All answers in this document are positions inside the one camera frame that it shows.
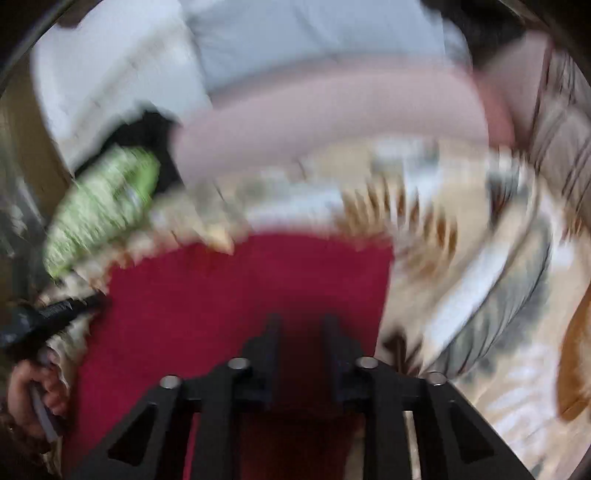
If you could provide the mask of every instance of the metal screw head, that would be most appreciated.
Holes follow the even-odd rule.
[[[232,370],[245,370],[251,366],[251,361],[248,358],[237,356],[228,362],[228,367]]]
[[[371,370],[372,368],[376,368],[378,366],[378,360],[373,356],[360,356],[355,361],[355,365],[357,365],[359,368]]]
[[[177,388],[181,384],[181,379],[176,375],[166,375],[160,379],[160,386],[168,390]]]
[[[439,372],[429,372],[426,376],[425,379],[431,384],[431,385],[443,385],[447,382],[447,377],[445,375],[443,375],[442,373]]]

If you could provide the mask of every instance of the blanket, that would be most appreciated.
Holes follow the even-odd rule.
[[[392,241],[375,356],[408,375],[444,373],[537,478],[568,478],[591,444],[579,368],[591,240],[510,151],[386,135],[203,179],[161,199],[144,229],[81,262],[45,301],[108,289],[113,263],[195,240],[231,254],[277,230]],[[88,325],[52,341],[70,381]],[[361,477],[358,446],[347,478]]]

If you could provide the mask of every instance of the pink pillow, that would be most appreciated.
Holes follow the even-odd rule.
[[[354,137],[403,133],[512,145],[507,108],[482,85],[441,64],[317,62],[212,97],[213,110],[176,132],[173,158],[191,186],[203,177],[293,161]]]

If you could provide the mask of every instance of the light blue fabric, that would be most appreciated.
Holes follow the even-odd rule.
[[[446,57],[463,37],[420,0],[183,0],[208,91],[303,60],[355,54]],[[457,59],[457,52],[449,53]]]

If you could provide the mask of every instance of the hand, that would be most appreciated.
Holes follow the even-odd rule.
[[[50,355],[50,360],[55,363],[55,355]],[[46,368],[24,360],[19,362],[12,371],[8,384],[8,412],[27,435],[43,439],[45,433],[31,405],[28,388],[30,381],[39,382],[47,390],[43,403],[54,415],[62,417],[66,415],[68,392],[60,380],[60,368],[55,364]]]

